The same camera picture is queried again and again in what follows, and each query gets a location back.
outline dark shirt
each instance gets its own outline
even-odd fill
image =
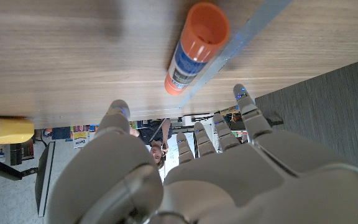
[[[155,131],[158,129],[158,127],[160,126],[162,121],[151,121],[151,123],[149,125],[147,125],[146,128],[140,128],[138,129],[139,132],[139,136],[138,138],[140,138],[144,144],[146,145],[150,145],[150,139],[153,136],[153,134],[155,133]],[[172,136],[172,124],[169,126],[169,131],[168,131],[168,139],[171,138]],[[154,141],[160,141],[162,143],[162,127],[159,129],[159,131],[156,133],[156,135],[154,136]]]

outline yellow object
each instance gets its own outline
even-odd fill
[[[33,122],[26,119],[0,118],[0,144],[22,143],[33,135]]]
[[[74,139],[79,139],[79,138],[85,138],[86,139],[86,132],[78,132],[78,133],[74,133]]]

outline wooden tabletop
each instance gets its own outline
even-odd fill
[[[0,0],[0,115],[91,124],[116,99],[132,120],[212,112],[235,104],[236,83],[258,97],[358,61],[358,0],[294,0],[176,109],[191,86],[171,96],[163,83],[196,2]],[[262,1],[215,3],[233,37]]]

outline gray carpet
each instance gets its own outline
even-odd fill
[[[255,99],[284,129],[331,148],[358,166],[358,62]]]

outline orange cap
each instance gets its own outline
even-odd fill
[[[200,2],[188,13],[180,42],[189,58],[207,62],[227,42],[229,34],[224,12],[212,3]]]

